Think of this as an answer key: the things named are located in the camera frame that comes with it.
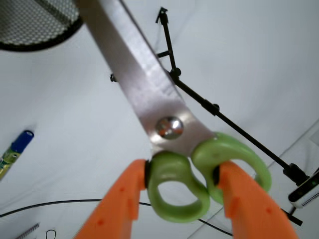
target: green handle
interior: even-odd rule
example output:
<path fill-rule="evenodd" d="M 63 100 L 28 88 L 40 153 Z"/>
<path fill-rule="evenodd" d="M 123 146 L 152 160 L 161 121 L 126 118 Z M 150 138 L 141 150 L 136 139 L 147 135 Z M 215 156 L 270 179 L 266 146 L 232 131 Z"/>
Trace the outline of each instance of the green handle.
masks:
<path fill-rule="evenodd" d="M 265 163 L 249 147 L 238 140 L 223 133 L 216 133 L 217 138 L 209 139 L 192 153 L 194 166 L 203 174 L 210 196 L 218 203 L 223 204 L 223 193 L 213 181 L 214 169 L 231 159 L 241 159 L 247 162 L 257 173 L 256 181 L 269 191 L 271 176 Z"/>
<path fill-rule="evenodd" d="M 185 184 L 198 200 L 186 206 L 166 203 L 160 195 L 158 186 L 167 181 Z M 155 212 L 170 222 L 195 221 L 206 214 L 210 206 L 208 191 L 193 175 L 188 159 L 176 153 L 162 152 L 153 157 L 149 167 L 147 188 L 150 203 Z"/>

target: metal blade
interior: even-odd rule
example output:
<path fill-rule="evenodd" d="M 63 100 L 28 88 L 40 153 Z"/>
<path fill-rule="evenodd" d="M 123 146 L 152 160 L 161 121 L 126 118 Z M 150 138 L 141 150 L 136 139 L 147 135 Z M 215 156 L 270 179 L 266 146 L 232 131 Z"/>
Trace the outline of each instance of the metal blade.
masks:
<path fill-rule="evenodd" d="M 190 156 L 199 143 L 215 136 L 186 107 L 122 1 L 76 3 L 155 148 Z M 166 117 L 182 122 L 183 132 L 177 138 L 166 139 L 156 131 L 159 120 Z"/>

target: blue marker cap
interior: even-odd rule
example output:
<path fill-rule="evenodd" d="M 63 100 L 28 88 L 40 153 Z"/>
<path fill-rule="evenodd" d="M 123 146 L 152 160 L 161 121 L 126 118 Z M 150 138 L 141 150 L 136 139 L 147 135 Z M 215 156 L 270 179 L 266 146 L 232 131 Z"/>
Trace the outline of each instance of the blue marker cap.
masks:
<path fill-rule="evenodd" d="M 11 150 L 17 153 L 22 153 L 24 149 L 27 147 L 27 145 L 31 142 L 31 140 L 34 137 L 34 133 L 25 130 L 23 131 L 19 137 L 15 140 L 15 142 L 11 145 Z"/>

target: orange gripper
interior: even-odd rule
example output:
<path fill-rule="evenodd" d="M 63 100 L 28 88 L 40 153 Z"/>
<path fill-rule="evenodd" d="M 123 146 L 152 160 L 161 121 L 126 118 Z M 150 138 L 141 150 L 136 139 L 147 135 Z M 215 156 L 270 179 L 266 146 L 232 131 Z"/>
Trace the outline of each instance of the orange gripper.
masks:
<path fill-rule="evenodd" d="M 145 189 L 145 160 L 131 163 L 99 203 L 74 239 L 129 239 Z"/>
<path fill-rule="evenodd" d="M 239 166 L 220 165 L 218 187 L 235 239 L 298 239 L 286 214 Z"/>

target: mesh basket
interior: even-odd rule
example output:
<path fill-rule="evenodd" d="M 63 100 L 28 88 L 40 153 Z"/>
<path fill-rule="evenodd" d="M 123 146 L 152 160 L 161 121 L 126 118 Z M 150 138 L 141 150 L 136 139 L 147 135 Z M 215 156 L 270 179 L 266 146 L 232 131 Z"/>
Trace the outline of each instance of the mesh basket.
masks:
<path fill-rule="evenodd" d="M 34 51 L 63 42 L 82 25 L 72 0 L 0 0 L 0 48 Z"/>

